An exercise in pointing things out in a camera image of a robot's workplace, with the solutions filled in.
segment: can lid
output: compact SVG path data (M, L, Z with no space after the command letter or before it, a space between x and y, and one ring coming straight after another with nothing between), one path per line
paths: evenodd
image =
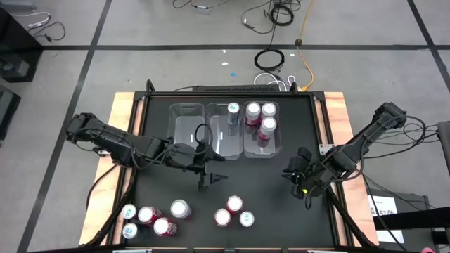
M226 225L231 220L231 215L225 209L219 209L214 215L214 218L219 225Z
M251 212L243 212L239 216L239 221L244 227L249 227L255 222L255 217Z
M155 221L153 229L157 234L162 235L169 230L169 221L166 218L159 218Z
M138 212L138 219L142 222L150 221L153 217L154 210L152 207L142 207Z
M138 233L138 226L135 223L127 223L122 230L122 235L126 239L134 238Z
M261 108L258 103L251 102L250 104L247 105L247 112L252 115L259 114L260 111Z
M262 112L266 115L266 116L274 116L275 112L276 112L276 108L275 105L273 103L265 103L262 106Z
M239 112L239 104L237 103L229 103L228 104L228 111L232 113Z
M136 207L133 204L126 204L122 209L122 216L125 219L131 219L136 215Z
M266 131L271 131L276 128L276 121L273 117L267 117L262 120L261 126L264 127Z
M239 211L242 208L242 200L238 196L231 196L227 202L228 208L232 211Z
M175 217L180 217L188 212L188 203L184 200L175 200L170 206L170 212Z

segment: soda can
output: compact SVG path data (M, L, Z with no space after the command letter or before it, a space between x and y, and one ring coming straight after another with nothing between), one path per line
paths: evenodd
M126 204L122 209L124 219L133 219L136 216L136 207L133 204Z
M228 198L226 209L231 215L237 214L242 209L243 201L240 197L234 195Z
M230 126L237 126L239 123L240 106L237 103L228 104L228 124Z
M189 219L192 210L184 200L175 200L170 206L170 212L175 218Z
M143 233L143 228L137 226L135 223L127 223L122 229L122 236L125 239L139 238Z
M255 222L255 217L251 212L246 211L240 214L239 221L242 226L248 228Z
M259 137L263 140L269 140L276 129L276 121L273 117L266 117L262 120L259 127Z
M159 218L155 221L153 230L158 236L174 236L177 230L177 226L168 218Z
M259 103L249 103L245 109L245 123L250 126L258 124L260 112L261 107L259 106Z
M265 103L261 108L261 120L266 117L273 117L276 114L276 107L273 103Z
M226 209L219 209L214 214L214 220L219 227L226 227L231 221L231 214Z
M162 212L154 207L142 207L138 212L140 222L150 225L162 217Z

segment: plastic container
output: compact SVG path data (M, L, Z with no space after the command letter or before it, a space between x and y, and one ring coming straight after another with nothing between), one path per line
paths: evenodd
M236 160L243 150L243 107L240 106L239 120L237 126L228 123L229 103L210 103L206 107L206 118L210 123L214 151L227 160Z
M197 103L178 103L169 108L169 130L167 137L173 137L174 143L185 143L197 147L195 129L205 123L205 106ZM202 126L197 133L198 140L205 138L205 128Z
M246 108L251 102L257 102L261 107L265 103L273 103L276 107L276 114L273 118L277 122L277 127L273 136L262 143L258 137L260 123L258 126L248 126L243 124L244 154L249 158L272 158L281 151L281 131L279 124L280 107L277 103L272 101L249 101L243 105L243 108Z

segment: gray floor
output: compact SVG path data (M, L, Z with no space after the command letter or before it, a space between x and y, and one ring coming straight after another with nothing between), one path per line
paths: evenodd
M197 0L213 4L219 0ZM172 8L165 0L113 0L100 45L267 44L240 24L242 12L264 1L231 0L209 15L192 8ZM450 2L416 0L436 44L450 44ZM55 44L89 45L105 0L42 0L38 11L51 12L65 24L67 36ZM291 44L298 36L309 1L288 27L277 27L275 44ZM248 13L257 29L270 28L262 11ZM18 20L26 25L25 18ZM57 29L49 31L58 36ZM304 34L306 44L425 44L406 1L320 0L313 7ZM251 84L260 73L253 65L258 51L96 51L75 112L93 112L108 120L117 91L142 90L150 78L159 91L190 85ZM299 84L309 73L295 51L284 51L280 76L293 74ZM440 51L450 66L450 51ZM6 140L0 148L0 232L2 252L14 252L25 229L60 131L86 51L45 51L34 81L6 84L22 96ZM395 102L427 124L450 119L450 93L429 51L304 51L316 81L311 90L342 91L354 132L385 101ZM270 65L269 57L262 59ZM261 79L263 84L268 80ZM408 142L407 138L393 143ZM374 145L371 155L398 147ZM65 143L29 251L76 247L85 213L85 199L98 158ZM439 143L368 160L366 174L393 191L427 195L431 204L449 206L449 172Z

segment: white label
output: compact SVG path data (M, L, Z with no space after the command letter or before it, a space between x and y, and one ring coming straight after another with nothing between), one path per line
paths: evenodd
M369 195L367 197L368 202L371 205L372 216L377 216L377 212L375 210L375 206L373 205L371 196ZM375 203L377 205L378 213L381 216L397 213L397 207L395 206L395 199L393 197L373 196L373 199L375 200ZM401 231L391 231L391 232L400 243L405 243L403 239L403 233L401 233ZM387 231L377 231L377 236L378 240L381 242L395 243L394 238L392 238L392 236Z

